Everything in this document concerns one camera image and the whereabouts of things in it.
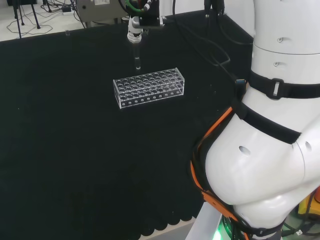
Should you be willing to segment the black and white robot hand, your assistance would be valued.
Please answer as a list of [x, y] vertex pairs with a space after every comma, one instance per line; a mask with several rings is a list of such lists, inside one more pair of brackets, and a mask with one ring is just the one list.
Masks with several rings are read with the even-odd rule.
[[118, 3], [129, 16], [127, 39], [132, 44], [139, 44], [146, 30], [164, 26], [159, 0], [124, 0], [124, 3], [119, 0]]

